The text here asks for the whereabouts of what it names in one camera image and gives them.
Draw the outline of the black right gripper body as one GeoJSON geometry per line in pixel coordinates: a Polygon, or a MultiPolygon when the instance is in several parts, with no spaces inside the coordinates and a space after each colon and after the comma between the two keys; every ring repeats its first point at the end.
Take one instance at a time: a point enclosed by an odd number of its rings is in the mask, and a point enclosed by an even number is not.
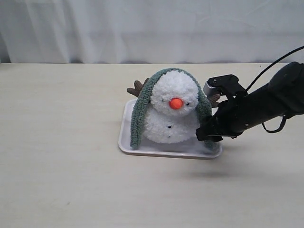
{"type": "Polygon", "coordinates": [[[207,116],[196,130],[199,141],[220,142],[236,138],[252,127],[252,97],[233,98],[219,104],[214,115],[207,116]]]}

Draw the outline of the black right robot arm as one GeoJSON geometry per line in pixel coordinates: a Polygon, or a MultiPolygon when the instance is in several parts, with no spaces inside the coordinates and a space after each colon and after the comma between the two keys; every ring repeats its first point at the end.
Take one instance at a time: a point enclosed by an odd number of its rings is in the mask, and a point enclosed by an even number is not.
{"type": "Polygon", "coordinates": [[[232,74],[210,78],[204,85],[204,92],[224,95],[227,99],[220,102],[216,113],[206,117],[196,130],[199,141],[236,138],[280,116],[280,126],[271,131],[277,133],[287,119],[304,113],[304,66],[298,62],[287,64],[267,84],[250,94],[232,74]]]}

